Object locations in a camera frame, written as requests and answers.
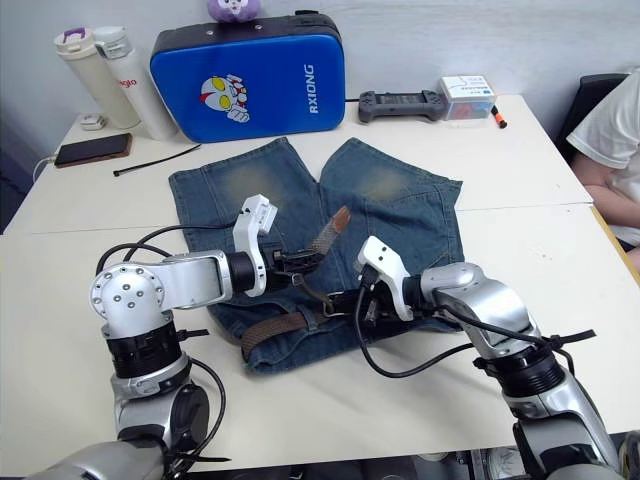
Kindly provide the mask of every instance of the white thermos bottle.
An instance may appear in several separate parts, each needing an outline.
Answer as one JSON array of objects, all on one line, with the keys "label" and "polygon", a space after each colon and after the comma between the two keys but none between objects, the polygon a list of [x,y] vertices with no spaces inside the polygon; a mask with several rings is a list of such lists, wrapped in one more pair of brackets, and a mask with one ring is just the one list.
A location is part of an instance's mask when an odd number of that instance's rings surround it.
[{"label": "white thermos bottle", "polygon": [[124,27],[97,28],[93,38],[98,52],[107,60],[111,74],[120,83],[151,138],[165,140],[175,135],[178,127],[129,42]]},{"label": "white thermos bottle", "polygon": [[129,128],[140,123],[118,82],[100,58],[88,28],[74,28],[58,35],[53,43],[58,55],[82,80],[95,101],[116,128]]}]

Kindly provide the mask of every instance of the white table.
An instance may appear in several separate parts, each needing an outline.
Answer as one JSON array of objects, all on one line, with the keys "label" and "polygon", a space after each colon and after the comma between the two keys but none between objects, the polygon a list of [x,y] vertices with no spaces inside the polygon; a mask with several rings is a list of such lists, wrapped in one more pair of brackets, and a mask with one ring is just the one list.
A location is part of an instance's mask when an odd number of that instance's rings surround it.
[{"label": "white table", "polygon": [[[289,141],[315,178],[346,140],[357,137],[407,163],[463,180],[457,211],[588,203],[587,192],[562,160],[523,98],[505,95],[498,107],[509,126],[493,117],[457,122],[380,118],[357,122],[357,104],[347,104],[345,120],[333,131],[290,135]],[[76,124],[63,143],[121,133],[85,132]],[[6,233],[43,233],[177,223],[168,178],[178,170],[257,148],[271,139],[203,145],[164,164],[114,177],[113,170],[186,150],[182,136],[156,142],[136,136],[129,157],[63,169],[48,166]]]},{"label": "white table", "polygon": [[[579,380],[610,432],[640,428],[640,293],[585,205],[460,211],[468,261],[514,288],[544,334],[594,328],[572,344]],[[91,310],[95,262],[113,244],[148,229],[0,237],[1,472],[44,468],[87,444],[113,439],[110,356]],[[158,245],[184,251],[172,232]],[[152,259],[146,252],[139,258]],[[204,453],[233,459],[201,468],[240,468],[485,448],[512,444],[514,422],[497,382],[466,351],[405,380],[374,373],[357,351],[286,374],[248,375],[239,348],[203,309],[177,312],[178,328],[212,335],[184,347],[221,375],[228,411]],[[413,332],[372,349],[404,369],[462,334]],[[212,411],[215,387],[206,387]]]}]

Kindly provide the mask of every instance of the blue case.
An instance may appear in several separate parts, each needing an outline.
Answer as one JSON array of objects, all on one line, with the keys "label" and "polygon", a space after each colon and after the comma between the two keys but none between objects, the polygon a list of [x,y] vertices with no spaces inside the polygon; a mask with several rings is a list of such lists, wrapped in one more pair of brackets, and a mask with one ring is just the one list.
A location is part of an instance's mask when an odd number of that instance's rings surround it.
[{"label": "blue case", "polygon": [[151,74],[197,143],[330,130],[344,116],[340,34],[317,13],[164,31]]}]

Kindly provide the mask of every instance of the black chair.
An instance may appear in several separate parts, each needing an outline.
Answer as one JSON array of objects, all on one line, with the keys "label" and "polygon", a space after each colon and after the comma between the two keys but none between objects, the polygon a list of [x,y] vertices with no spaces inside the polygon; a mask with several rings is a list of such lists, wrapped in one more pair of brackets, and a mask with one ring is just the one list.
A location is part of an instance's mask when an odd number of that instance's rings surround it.
[{"label": "black chair", "polygon": [[626,77],[626,73],[603,73],[580,78],[580,87],[555,141],[556,148],[568,163],[573,160],[576,149],[567,142],[567,135]]}]

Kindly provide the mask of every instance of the white shirt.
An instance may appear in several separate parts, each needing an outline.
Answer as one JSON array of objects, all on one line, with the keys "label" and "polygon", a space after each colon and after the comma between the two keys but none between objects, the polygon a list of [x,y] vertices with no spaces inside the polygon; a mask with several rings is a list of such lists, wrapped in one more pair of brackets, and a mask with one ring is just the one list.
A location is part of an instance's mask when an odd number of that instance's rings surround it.
[{"label": "white shirt", "polygon": [[[616,170],[611,188],[640,203],[640,71],[629,75],[569,134],[567,141]],[[614,235],[640,245],[640,229],[611,225]]]}]

